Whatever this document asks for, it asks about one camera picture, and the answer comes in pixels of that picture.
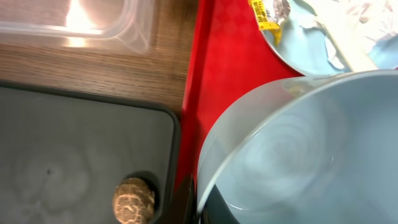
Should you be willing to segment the light blue bowl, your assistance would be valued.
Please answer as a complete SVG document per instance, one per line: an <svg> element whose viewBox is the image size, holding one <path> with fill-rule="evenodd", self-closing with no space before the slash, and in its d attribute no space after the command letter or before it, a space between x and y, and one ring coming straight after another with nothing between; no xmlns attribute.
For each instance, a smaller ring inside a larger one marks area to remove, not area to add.
<svg viewBox="0 0 398 224"><path fill-rule="evenodd" d="M240 97L203 142L196 207L203 223L396 223L397 71Z"/></svg>

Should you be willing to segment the yellow foil wrapper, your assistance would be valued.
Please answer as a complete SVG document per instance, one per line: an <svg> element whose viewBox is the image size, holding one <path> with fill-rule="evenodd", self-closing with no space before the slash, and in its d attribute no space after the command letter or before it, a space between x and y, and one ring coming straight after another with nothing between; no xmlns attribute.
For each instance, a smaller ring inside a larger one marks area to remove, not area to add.
<svg viewBox="0 0 398 224"><path fill-rule="evenodd" d="M274 38L274 45L278 47L290 14L288 0L248 0L248 4L254 12L259 30L268 30Z"/></svg>

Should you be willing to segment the white tissue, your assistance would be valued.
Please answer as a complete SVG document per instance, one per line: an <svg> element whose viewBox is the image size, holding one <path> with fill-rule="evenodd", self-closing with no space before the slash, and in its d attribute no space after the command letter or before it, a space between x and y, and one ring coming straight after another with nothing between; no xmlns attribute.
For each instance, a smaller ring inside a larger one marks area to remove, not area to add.
<svg viewBox="0 0 398 224"><path fill-rule="evenodd" d="M381 42L397 37L397 0L304 0L315 22L326 32L352 72L377 70L369 53Z"/></svg>

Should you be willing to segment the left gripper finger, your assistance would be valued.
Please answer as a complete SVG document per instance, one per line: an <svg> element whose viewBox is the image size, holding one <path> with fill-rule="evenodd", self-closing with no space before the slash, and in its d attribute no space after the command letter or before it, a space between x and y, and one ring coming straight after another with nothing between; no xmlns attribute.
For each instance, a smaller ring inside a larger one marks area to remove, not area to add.
<svg viewBox="0 0 398 224"><path fill-rule="evenodd" d="M192 175L186 176L174 194L171 203L162 215L161 224L192 223L196 210L195 182Z"/></svg>

